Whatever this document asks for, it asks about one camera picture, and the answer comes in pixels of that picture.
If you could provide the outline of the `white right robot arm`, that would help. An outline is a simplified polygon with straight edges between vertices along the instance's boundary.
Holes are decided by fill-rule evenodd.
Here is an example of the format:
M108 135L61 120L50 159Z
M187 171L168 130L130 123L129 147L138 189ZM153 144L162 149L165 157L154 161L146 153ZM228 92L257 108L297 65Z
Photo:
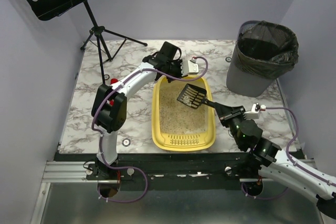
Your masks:
M264 138L254 119L266 110L269 107L258 103L250 111L243 106L215 104L222 126L230 130L238 148L248 153L241 163L226 169L226 172L231 176L251 178L259 175L277 181L305 196L321 213L334 219L335 177L293 157L289 147L281 148Z

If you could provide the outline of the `black slotted litter scoop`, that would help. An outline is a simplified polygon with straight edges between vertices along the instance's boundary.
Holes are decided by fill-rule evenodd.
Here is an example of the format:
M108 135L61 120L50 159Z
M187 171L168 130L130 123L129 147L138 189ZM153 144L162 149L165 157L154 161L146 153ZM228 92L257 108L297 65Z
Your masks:
M192 102L190 106L183 103L182 99L184 96L190 97L190 100ZM210 101L207 98L206 89L201 88L199 86L195 86L193 84L186 84L185 87L182 89L181 93L178 95L177 100L178 102L192 109L198 109L202 104L214 109L218 108L220 105L219 103Z

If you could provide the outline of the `yellow plastic litter box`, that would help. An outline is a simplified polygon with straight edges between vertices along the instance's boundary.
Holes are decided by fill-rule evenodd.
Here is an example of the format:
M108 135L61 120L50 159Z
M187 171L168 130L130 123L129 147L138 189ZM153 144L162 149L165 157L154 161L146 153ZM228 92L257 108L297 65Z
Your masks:
M207 98L212 99L212 93L205 78L200 78L196 81L186 81L186 84L193 84L206 89ZM193 152L207 149L213 145L216 137L215 111L206 105L207 109L206 122L207 129L202 133L195 134L167 134L160 130L160 114L159 114L159 96L160 87L170 84L165 77L161 77L154 85L152 99L152 138L155 145L163 150L174 152Z

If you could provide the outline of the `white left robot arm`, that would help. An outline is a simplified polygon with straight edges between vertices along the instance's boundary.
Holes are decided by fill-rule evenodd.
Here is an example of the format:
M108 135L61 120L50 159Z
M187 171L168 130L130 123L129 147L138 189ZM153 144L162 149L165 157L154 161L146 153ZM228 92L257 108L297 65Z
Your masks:
M181 56L181 49L166 41L159 51L144 57L128 76L112 85L99 86L91 111L91 128L99 133L98 161L107 168L118 170L112 164L118 158L118 130L126 121L129 99L161 76L167 77L169 81L182 80L183 60L174 58L177 53Z

